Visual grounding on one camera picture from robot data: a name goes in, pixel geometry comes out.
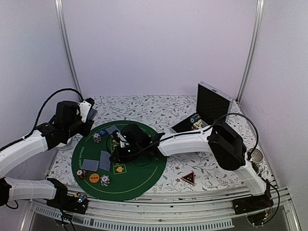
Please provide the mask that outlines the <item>blue backed cards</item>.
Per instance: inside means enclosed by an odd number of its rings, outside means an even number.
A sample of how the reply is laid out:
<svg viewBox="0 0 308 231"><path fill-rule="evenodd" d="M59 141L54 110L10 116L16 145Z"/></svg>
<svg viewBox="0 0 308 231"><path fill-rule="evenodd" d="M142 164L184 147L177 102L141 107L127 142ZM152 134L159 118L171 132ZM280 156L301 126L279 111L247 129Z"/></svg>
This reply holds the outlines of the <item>blue backed cards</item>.
<svg viewBox="0 0 308 231"><path fill-rule="evenodd" d="M97 114L97 110L91 108L88 112L87 120L93 120L96 114Z"/></svg>

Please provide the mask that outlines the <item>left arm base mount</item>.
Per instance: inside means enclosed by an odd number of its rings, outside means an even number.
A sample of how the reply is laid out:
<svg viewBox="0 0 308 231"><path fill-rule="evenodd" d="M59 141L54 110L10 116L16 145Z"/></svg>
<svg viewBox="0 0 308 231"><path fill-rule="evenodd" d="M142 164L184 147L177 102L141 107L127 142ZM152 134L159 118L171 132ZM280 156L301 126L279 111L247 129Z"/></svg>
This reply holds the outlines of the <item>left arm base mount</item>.
<svg viewBox="0 0 308 231"><path fill-rule="evenodd" d="M84 215L88 208L88 198L85 194L77 193L74 195L56 195L54 199L47 200L46 205L60 211L73 212Z"/></svg>

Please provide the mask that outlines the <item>dealt cards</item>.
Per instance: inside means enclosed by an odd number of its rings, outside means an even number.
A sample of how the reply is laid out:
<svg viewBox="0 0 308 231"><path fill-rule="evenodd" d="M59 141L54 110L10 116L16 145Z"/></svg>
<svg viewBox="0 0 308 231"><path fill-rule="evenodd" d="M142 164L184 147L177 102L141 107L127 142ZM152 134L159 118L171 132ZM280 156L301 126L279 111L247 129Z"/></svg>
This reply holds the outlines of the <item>dealt cards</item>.
<svg viewBox="0 0 308 231"><path fill-rule="evenodd" d="M93 171L96 172L99 167L99 161L98 160L90 160L90 159L84 159L81 169L86 171Z"/></svg>

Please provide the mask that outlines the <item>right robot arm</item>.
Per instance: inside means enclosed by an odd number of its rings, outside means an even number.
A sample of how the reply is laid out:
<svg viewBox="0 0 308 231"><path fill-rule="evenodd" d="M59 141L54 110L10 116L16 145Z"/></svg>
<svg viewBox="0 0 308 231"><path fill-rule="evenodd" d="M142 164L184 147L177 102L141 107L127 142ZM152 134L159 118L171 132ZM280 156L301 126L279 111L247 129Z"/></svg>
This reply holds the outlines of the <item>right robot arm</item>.
<svg viewBox="0 0 308 231"><path fill-rule="evenodd" d="M226 123L224 115L205 128L152 136L130 123L121 131L112 132L112 137L120 143L109 158L113 163L129 162L145 154L168 157L211 152L222 169L234 172L244 182L251 193L249 206L253 210L259 210L271 199L270 190L274 186L262 177L252 162L253 152L247 150L243 138Z"/></svg>

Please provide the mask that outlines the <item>blue small blind button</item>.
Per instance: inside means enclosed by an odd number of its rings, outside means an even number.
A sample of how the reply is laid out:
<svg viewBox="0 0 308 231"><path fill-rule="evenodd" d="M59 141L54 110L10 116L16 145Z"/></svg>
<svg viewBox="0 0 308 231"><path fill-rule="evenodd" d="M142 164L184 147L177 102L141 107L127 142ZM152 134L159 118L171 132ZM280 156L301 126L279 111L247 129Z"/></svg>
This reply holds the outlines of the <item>blue small blind button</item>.
<svg viewBox="0 0 308 231"><path fill-rule="evenodd" d="M107 134L107 131L105 129L102 129L98 133L99 133L100 136L104 136L104 135Z"/></svg>

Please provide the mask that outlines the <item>orange big blind button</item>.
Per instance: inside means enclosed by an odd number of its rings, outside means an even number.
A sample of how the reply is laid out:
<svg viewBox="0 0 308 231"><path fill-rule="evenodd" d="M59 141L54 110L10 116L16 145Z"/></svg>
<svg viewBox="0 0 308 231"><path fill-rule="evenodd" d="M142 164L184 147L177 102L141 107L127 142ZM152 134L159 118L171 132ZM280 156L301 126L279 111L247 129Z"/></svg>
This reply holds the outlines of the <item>orange big blind button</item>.
<svg viewBox="0 0 308 231"><path fill-rule="evenodd" d="M98 183L100 181L100 175L97 173L93 173L89 177L89 181L92 184Z"/></svg>

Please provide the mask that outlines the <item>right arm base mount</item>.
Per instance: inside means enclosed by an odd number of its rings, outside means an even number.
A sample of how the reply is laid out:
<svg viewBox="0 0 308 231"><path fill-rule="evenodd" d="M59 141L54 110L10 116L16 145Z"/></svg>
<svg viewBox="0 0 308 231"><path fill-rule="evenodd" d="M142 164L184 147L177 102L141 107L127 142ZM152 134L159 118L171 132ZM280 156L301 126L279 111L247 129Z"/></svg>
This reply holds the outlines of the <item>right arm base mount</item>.
<svg viewBox="0 0 308 231"><path fill-rule="evenodd" d="M274 205L271 195L249 196L232 200L232 208L236 215L258 211Z"/></svg>

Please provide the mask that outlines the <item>row of poker chips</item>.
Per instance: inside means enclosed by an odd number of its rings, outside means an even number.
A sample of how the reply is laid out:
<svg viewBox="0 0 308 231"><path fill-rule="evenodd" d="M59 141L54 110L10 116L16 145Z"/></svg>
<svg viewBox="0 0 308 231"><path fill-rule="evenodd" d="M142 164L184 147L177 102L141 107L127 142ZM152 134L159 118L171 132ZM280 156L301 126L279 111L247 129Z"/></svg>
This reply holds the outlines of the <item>row of poker chips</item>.
<svg viewBox="0 0 308 231"><path fill-rule="evenodd" d="M190 122L192 123L192 124L194 124L194 123L196 123L197 121L199 121L200 120L200 115L199 114L194 114L194 115L192 115L191 117L190 117Z"/></svg>

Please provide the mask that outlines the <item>dark red chip stack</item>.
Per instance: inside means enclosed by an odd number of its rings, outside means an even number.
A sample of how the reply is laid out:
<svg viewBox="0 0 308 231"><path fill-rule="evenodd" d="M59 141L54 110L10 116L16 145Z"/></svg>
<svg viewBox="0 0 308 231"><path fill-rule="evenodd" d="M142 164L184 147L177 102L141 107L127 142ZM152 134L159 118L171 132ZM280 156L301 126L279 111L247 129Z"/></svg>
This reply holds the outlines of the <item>dark red chip stack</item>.
<svg viewBox="0 0 308 231"><path fill-rule="evenodd" d="M83 180L88 176L88 171L84 169L78 169L76 171L76 178L79 180Z"/></svg>

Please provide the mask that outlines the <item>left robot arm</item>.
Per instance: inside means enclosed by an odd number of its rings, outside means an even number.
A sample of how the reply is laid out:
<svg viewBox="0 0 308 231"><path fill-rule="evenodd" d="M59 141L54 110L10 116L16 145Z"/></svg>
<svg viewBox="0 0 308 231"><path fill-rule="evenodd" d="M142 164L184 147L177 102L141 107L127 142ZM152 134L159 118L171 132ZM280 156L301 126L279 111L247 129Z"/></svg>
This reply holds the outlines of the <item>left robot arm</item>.
<svg viewBox="0 0 308 231"><path fill-rule="evenodd" d="M0 149L0 204L17 200L45 199L55 202L61 209L71 205L67 188L56 179L17 180L7 177L12 169L24 161L45 151L67 145L77 134L89 135L96 110L92 98L81 98L80 102L57 103L55 115L49 122L39 124L35 120L31 131L25 136Z"/></svg>

